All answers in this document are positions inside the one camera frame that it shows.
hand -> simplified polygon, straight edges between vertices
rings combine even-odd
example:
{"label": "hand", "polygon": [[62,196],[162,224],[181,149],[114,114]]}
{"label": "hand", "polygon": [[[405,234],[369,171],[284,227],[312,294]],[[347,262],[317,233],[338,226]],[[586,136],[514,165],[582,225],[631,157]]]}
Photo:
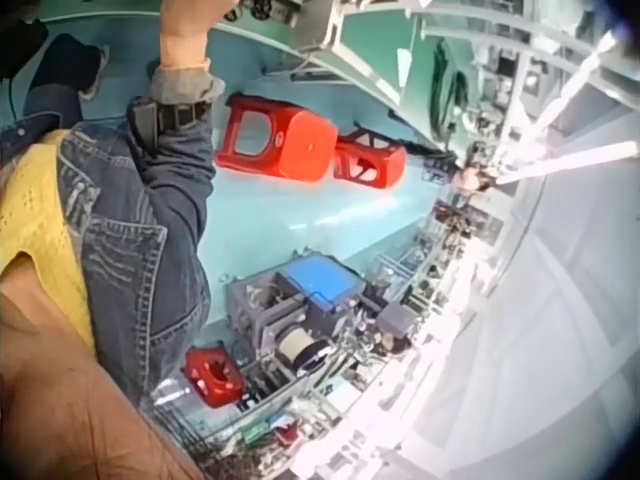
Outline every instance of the hand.
{"label": "hand", "polygon": [[163,0],[160,7],[161,34],[180,38],[206,34],[237,3],[238,0]]}
{"label": "hand", "polygon": [[209,30],[237,0],[163,0],[160,7],[160,63],[185,68],[206,61]]}

yellow shirt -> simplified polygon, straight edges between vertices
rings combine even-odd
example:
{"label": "yellow shirt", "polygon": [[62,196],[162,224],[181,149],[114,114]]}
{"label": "yellow shirt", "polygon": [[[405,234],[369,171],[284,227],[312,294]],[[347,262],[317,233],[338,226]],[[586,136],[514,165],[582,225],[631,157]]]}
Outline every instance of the yellow shirt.
{"label": "yellow shirt", "polygon": [[58,194],[56,155],[66,133],[32,145],[0,196],[0,274],[19,254],[29,255],[44,291],[93,349],[87,290]]}

red object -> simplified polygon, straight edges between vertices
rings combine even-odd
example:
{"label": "red object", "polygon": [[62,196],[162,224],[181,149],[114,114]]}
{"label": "red object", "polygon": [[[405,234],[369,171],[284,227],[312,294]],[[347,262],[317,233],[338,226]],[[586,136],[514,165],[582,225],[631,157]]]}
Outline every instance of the red object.
{"label": "red object", "polygon": [[[236,94],[227,105],[231,116],[216,165],[301,182],[317,182],[326,175],[338,138],[331,122],[298,105],[262,97]],[[269,143],[257,155],[236,151],[240,124],[248,112],[264,114],[271,123]]]}
{"label": "red object", "polygon": [[453,207],[442,200],[437,200],[433,206],[433,214],[436,221],[445,223],[453,214]]}
{"label": "red object", "polygon": [[[369,145],[358,142],[367,136]],[[336,147],[334,177],[380,189],[391,188],[398,183],[407,161],[406,150],[395,144],[376,147],[375,139],[373,132],[364,129],[357,129],[350,135],[340,137]],[[360,167],[361,171],[354,174],[354,166]],[[365,175],[371,170],[375,170],[375,177],[366,179]]]}
{"label": "red object", "polygon": [[236,403],[244,393],[244,379],[224,347],[191,348],[184,369],[200,398],[212,408]]}
{"label": "red object", "polygon": [[294,422],[286,427],[276,427],[276,437],[283,447],[290,447],[300,437],[298,432],[298,423]]}

watch strap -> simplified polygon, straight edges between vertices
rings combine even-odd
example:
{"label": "watch strap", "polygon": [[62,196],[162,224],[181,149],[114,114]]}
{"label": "watch strap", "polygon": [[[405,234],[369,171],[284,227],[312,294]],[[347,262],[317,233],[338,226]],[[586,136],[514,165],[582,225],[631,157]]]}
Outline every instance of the watch strap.
{"label": "watch strap", "polygon": [[187,127],[211,111],[209,102],[198,102],[190,105],[158,104],[158,132],[175,131]]}

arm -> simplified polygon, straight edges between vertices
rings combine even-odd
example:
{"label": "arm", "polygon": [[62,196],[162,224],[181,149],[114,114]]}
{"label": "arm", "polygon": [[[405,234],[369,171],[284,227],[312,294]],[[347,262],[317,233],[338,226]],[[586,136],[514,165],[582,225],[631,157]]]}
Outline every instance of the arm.
{"label": "arm", "polygon": [[[233,0],[163,1],[153,100],[164,105],[211,104],[223,93],[224,83],[209,73],[206,49],[209,30],[233,5]],[[206,200],[213,190],[212,134],[210,114],[160,134],[157,157],[147,159],[143,174],[156,210],[179,220],[195,244],[204,231]],[[166,217],[159,220],[165,223]]]}

